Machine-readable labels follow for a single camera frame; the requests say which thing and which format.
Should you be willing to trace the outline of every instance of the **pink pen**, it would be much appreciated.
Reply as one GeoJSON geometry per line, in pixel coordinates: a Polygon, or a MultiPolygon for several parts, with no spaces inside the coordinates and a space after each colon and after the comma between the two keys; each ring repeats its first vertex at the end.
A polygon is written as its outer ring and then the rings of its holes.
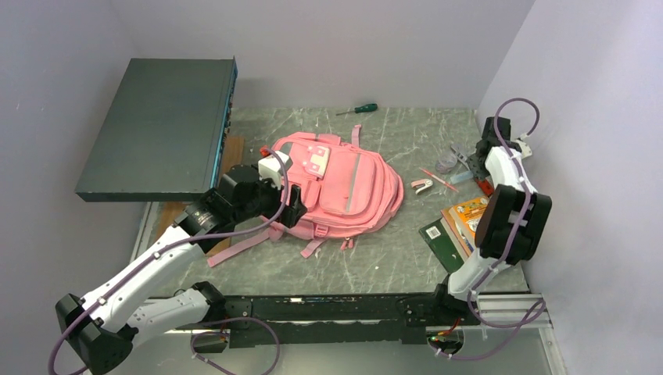
{"type": "Polygon", "coordinates": [[[424,168],[421,168],[421,167],[419,167],[419,169],[421,170],[421,172],[426,173],[426,174],[428,174],[430,177],[435,178],[439,183],[444,184],[444,185],[447,186],[449,189],[455,191],[456,193],[458,192],[458,189],[456,189],[455,187],[453,187],[452,184],[450,184],[450,183],[446,182],[445,180],[443,180],[443,179],[437,177],[435,174],[431,173],[429,170],[425,170],[424,168]]]}

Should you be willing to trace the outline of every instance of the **gray marble tabletop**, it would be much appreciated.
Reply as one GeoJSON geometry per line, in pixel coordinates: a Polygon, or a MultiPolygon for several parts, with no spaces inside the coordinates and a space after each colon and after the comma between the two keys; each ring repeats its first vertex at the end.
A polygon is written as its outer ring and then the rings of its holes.
{"type": "MultiPolygon", "coordinates": [[[[306,241],[285,235],[266,241],[215,268],[205,259],[192,263],[166,282],[158,297],[208,280],[226,295],[300,295],[402,293],[433,291],[447,275],[418,229],[439,218],[440,209],[481,194],[471,181],[456,193],[435,183],[417,196],[409,187],[425,178],[420,166],[434,170],[439,155],[453,142],[473,150],[479,132],[471,109],[380,108],[376,112],[335,116],[347,108],[233,109],[231,133],[245,137],[244,162],[255,163],[260,147],[296,131],[332,133],[349,141],[361,123],[360,146],[379,152],[403,178],[405,197],[396,216],[381,230],[362,234],[353,249],[340,250],[341,240],[329,240],[316,256],[300,254],[306,241]]],[[[456,166],[451,174],[462,172],[456,166]]],[[[249,221],[239,229],[260,221],[249,221]]],[[[527,291],[518,265],[497,275],[487,291],[527,291]]]]}

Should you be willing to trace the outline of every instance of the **blue edge strip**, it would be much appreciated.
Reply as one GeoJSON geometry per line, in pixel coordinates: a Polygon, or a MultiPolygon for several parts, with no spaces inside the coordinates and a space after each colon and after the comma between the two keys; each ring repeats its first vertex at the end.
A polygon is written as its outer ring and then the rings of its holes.
{"type": "Polygon", "coordinates": [[[217,174],[221,169],[221,165],[219,165],[219,159],[221,157],[221,153],[224,147],[223,141],[224,141],[224,132],[226,130],[226,121],[228,120],[228,105],[230,104],[230,98],[235,93],[235,82],[237,80],[237,62],[235,61],[235,58],[232,59],[232,65],[233,65],[233,72],[232,72],[231,86],[230,86],[231,90],[230,94],[226,98],[226,106],[224,107],[224,117],[221,119],[221,132],[219,135],[219,145],[217,146],[217,155],[214,157],[214,172],[212,173],[210,188],[213,188],[214,185],[217,184],[217,174]]]}

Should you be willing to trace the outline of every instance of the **screwdriver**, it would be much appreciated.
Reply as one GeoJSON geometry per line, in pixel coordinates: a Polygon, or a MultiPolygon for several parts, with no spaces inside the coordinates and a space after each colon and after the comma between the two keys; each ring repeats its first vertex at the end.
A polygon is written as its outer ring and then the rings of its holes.
{"type": "Polygon", "coordinates": [[[375,103],[362,105],[361,107],[355,107],[353,111],[336,113],[336,116],[345,115],[346,113],[365,113],[365,112],[374,112],[378,110],[378,105],[375,103]]]}

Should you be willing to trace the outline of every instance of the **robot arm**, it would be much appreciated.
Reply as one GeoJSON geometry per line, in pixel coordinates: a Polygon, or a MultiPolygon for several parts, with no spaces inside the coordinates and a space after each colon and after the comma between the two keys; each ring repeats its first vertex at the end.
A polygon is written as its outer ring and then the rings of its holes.
{"type": "MultiPolygon", "coordinates": [[[[287,168],[289,157],[278,155],[287,168]]],[[[183,241],[164,252],[165,246],[193,236],[231,232],[236,224],[252,217],[272,217],[281,205],[283,173],[273,157],[262,159],[258,168],[233,167],[222,176],[218,188],[189,205],[154,245],[115,277],[83,298],[66,295],[60,299],[56,313],[63,332],[85,310],[98,305],[66,338],[94,375],[109,372],[133,347],[167,330],[225,317],[224,296],[207,282],[173,298],[142,304],[159,285],[202,258],[221,238],[183,241]],[[111,291],[110,297],[103,298],[111,291]]],[[[306,213],[299,193],[299,187],[292,186],[290,202],[278,217],[287,227],[294,227],[306,213]]]]}
{"type": "Polygon", "coordinates": [[[492,117],[486,119],[482,140],[477,143],[476,153],[470,157],[475,177],[485,180],[490,175],[496,186],[477,227],[475,235],[477,248],[464,265],[449,275],[436,291],[436,294],[443,295],[439,297],[443,305],[457,310],[463,316],[469,314],[466,303],[468,294],[471,293],[472,300],[475,301],[477,294],[499,272],[523,259],[532,258],[552,206],[550,197],[537,192],[522,167],[523,155],[531,154],[529,147],[521,140],[508,141],[511,134],[510,121],[500,117],[497,126],[507,139],[506,143],[513,157],[509,156],[497,139],[493,120],[492,117]],[[525,183],[532,194],[529,207],[519,225],[507,258],[492,268],[505,251],[507,238],[525,201],[521,182],[525,183]],[[482,280],[481,286],[473,289],[480,280],[482,280]]]}

